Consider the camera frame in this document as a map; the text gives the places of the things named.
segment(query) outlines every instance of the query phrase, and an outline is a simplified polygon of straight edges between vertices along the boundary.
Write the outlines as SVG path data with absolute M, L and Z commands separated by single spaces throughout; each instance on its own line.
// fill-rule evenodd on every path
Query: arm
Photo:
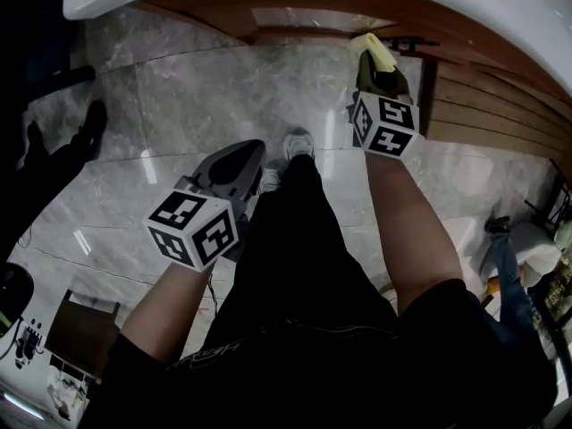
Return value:
M 457 250 L 402 162 L 366 154 L 383 258 L 399 312 L 436 284 L 463 278 Z
M 179 359 L 212 270 L 169 265 L 131 312 L 122 335 L 164 364 Z

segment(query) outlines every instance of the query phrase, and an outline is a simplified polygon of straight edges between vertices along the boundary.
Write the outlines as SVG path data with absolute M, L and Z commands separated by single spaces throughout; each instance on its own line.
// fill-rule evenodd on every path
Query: black pants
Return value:
M 292 159 L 281 188 L 260 196 L 251 223 L 234 286 L 203 349 L 285 318 L 322 326 L 397 322 L 346 250 L 311 157 Z
M 6 262 L 23 233 L 40 213 L 81 172 L 87 150 L 74 136 L 71 143 L 49 155 L 40 144 L 31 144 L 23 167 L 3 167 L 3 230 L 0 234 L 0 262 Z

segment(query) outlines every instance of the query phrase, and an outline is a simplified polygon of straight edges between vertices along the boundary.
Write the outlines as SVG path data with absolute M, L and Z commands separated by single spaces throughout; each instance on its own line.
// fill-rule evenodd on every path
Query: white cube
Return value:
M 231 202 L 187 190 L 167 190 L 145 218 L 159 252 L 198 271 L 239 240 Z
M 364 151 L 401 159 L 419 135 L 419 108 L 360 92 L 351 119 Z

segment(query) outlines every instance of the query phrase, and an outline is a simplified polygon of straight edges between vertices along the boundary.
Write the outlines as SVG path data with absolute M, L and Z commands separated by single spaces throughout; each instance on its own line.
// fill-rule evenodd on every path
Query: yellow sponge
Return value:
M 366 49 L 374 58 L 375 70 L 377 72 L 395 72 L 397 61 L 391 55 L 389 49 L 373 33 L 366 33 L 355 37 L 349 42 L 349 49 L 358 56 Z

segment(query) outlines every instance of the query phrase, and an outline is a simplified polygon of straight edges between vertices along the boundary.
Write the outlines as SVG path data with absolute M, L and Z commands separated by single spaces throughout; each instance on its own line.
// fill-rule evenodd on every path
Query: marble floor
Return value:
M 27 122 L 38 121 L 49 150 L 70 139 L 91 99 L 103 98 L 110 116 L 99 160 L 44 211 L 11 256 L 35 279 L 25 317 L 44 320 L 44 334 L 67 288 L 87 302 L 120 302 L 122 323 L 167 266 L 141 224 L 159 193 L 206 155 L 242 139 L 263 139 L 269 156 L 277 156 L 283 136 L 298 125 L 314 135 L 316 164 L 349 252 L 376 286 L 389 281 L 364 156 L 350 144 L 346 104 L 356 70 L 344 46 L 238 46 L 133 9 L 88 21 L 85 34 L 97 80 L 44 97 L 26 113 Z M 406 59 L 402 67 L 415 91 L 419 61 Z M 551 164 L 423 140 L 405 164 L 453 238 L 469 288 L 479 294 L 469 258 L 483 240 L 484 220 L 495 205 L 526 216 L 524 201 L 545 195 Z M 219 303 L 233 270 L 224 259 L 214 269 Z M 206 294 L 185 353 L 200 348 L 213 316 Z

